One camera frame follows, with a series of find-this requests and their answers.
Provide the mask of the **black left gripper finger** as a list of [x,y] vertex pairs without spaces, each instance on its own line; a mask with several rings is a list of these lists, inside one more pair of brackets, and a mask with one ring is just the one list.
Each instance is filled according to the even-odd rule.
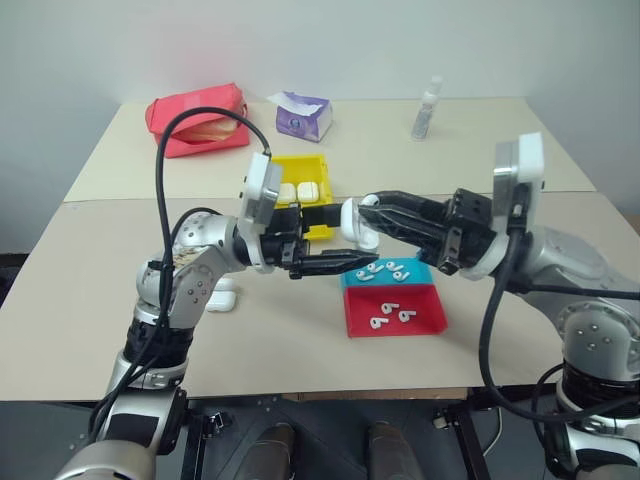
[[341,203],[303,207],[301,210],[303,223],[307,229],[312,226],[336,228],[341,226]]
[[303,255],[290,267],[290,278],[340,275],[366,267],[378,259],[378,254],[354,249],[323,250],[320,254]]

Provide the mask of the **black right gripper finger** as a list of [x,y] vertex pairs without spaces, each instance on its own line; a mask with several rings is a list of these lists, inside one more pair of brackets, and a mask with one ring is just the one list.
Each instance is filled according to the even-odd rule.
[[434,260],[442,252],[445,227],[401,207],[359,206],[364,223],[378,233],[418,247],[421,256]]
[[447,203],[411,193],[388,190],[375,193],[378,203],[367,207],[368,220],[444,220]]

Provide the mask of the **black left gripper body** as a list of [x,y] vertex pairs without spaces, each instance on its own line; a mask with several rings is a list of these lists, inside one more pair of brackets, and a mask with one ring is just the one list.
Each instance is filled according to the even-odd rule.
[[289,272],[291,279],[301,279],[303,259],[309,255],[308,232],[303,209],[293,207],[276,209],[265,232],[260,236],[263,258],[268,266]]

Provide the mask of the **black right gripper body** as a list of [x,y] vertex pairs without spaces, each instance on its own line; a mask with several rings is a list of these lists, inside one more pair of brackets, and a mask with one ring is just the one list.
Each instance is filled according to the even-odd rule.
[[475,266],[496,233],[491,229],[489,198],[458,188],[443,203],[426,200],[419,213],[428,225],[428,239],[419,260],[444,274]]

